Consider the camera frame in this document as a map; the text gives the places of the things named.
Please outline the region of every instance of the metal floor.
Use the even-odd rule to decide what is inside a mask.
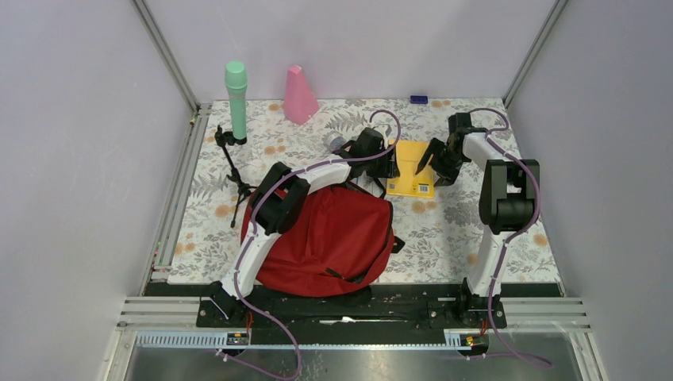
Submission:
[[[582,379],[569,337],[562,333],[506,335],[521,352],[550,359],[545,371],[516,358],[466,361],[457,352],[429,350],[302,350],[299,380],[573,380]],[[491,335],[489,353],[505,349]],[[241,359],[269,371],[291,374],[294,353],[288,350],[248,350]],[[234,362],[224,363],[209,349],[138,348],[133,351],[126,381],[269,380]]]

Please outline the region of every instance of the gray wall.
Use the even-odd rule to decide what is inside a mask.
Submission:
[[[611,380],[670,379],[673,2],[571,2],[510,110]]]
[[[190,112],[129,1],[0,3],[0,379],[91,381]]]
[[[319,98],[502,96],[554,0],[147,0],[200,101],[284,97],[302,65]]]

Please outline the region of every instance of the floral tablecloth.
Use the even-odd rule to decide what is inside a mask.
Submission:
[[[320,111],[306,124],[295,125],[283,115],[282,101],[248,101],[248,143],[230,148],[234,163],[247,183],[257,185],[268,168],[282,161],[290,167],[307,165],[329,154],[323,138],[332,130],[346,139],[357,137],[368,126],[369,115],[387,109],[402,123],[402,139],[446,140],[447,117],[476,107],[505,111],[498,98],[431,99],[413,105],[406,99],[324,100]],[[502,123],[491,113],[473,114],[476,127],[493,128]],[[210,283],[232,266],[240,246],[242,213],[235,229],[229,227],[237,200],[236,185],[226,179],[229,166],[215,144],[218,124],[230,129],[229,103],[215,102],[198,157],[187,209],[171,264],[169,283]],[[385,114],[373,125],[394,121]],[[495,133],[501,145],[518,155],[511,131]],[[482,174],[476,164],[464,164],[451,187],[435,189],[434,199],[388,196],[394,206],[395,234],[406,242],[390,256],[381,283],[459,282],[477,260],[482,236],[478,200]],[[552,251],[542,222],[510,246],[510,261],[503,282],[558,282]]]

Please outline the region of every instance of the red bag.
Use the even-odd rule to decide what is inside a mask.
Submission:
[[[241,241],[250,220],[245,210]],[[271,248],[257,274],[265,287],[325,297],[366,287],[402,248],[393,235],[393,206],[371,194],[331,186],[306,197],[297,222]]]

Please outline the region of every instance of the pink traffic cone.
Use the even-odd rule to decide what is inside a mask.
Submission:
[[[287,69],[285,81],[285,104],[283,105],[285,117],[293,123],[303,125],[317,113],[319,108],[302,68],[297,65],[291,66]]]

